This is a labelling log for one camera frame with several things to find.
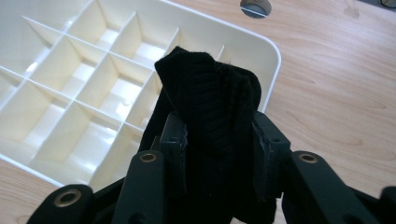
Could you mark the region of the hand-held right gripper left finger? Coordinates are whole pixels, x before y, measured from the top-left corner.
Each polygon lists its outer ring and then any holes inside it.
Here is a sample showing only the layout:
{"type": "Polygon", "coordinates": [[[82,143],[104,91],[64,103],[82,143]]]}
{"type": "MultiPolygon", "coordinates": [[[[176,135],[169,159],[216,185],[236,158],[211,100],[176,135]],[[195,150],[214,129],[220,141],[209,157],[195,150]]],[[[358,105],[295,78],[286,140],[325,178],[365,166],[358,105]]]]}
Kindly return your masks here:
{"type": "Polygon", "coordinates": [[[172,112],[160,137],[160,150],[165,160],[165,188],[172,198],[180,198],[187,193],[187,146],[187,125],[177,113],[172,112]]]}

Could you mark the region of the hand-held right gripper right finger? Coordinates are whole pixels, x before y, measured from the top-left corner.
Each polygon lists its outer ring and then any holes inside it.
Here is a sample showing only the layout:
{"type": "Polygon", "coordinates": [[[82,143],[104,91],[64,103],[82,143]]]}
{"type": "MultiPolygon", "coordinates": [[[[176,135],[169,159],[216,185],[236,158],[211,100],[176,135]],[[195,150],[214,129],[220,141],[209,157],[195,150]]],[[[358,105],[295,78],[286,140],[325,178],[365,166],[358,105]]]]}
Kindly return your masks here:
{"type": "Polygon", "coordinates": [[[256,112],[253,129],[253,186],[259,202],[280,198],[284,163],[290,156],[289,139],[261,113],[256,112]]]}

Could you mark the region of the white compartment storage box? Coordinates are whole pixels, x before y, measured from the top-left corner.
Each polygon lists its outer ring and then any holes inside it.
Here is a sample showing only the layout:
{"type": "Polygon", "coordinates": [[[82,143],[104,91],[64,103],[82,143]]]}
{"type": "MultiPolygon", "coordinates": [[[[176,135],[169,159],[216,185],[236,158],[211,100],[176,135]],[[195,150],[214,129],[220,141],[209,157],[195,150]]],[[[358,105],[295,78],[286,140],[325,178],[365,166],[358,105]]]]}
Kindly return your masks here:
{"type": "Polygon", "coordinates": [[[267,103],[268,38],[166,0],[0,0],[0,159],[56,186],[125,176],[173,48],[253,72],[267,103]]]}

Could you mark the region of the black sock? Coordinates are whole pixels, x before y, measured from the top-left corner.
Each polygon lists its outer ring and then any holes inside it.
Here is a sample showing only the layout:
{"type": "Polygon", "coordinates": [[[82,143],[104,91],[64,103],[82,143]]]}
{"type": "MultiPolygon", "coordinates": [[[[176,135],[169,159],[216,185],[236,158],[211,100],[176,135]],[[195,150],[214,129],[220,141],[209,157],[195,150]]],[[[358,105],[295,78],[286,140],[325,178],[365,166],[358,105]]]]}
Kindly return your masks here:
{"type": "Polygon", "coordinates": [[[261,99],[257,77],[204,52],[174,48],[156,62],[163,84],[140,147],[163,132],[170,113],[188,129],[187,192],[167,200],[169,224],[273,224],[276,200],[253,187],[252,119],[261,99]]]}

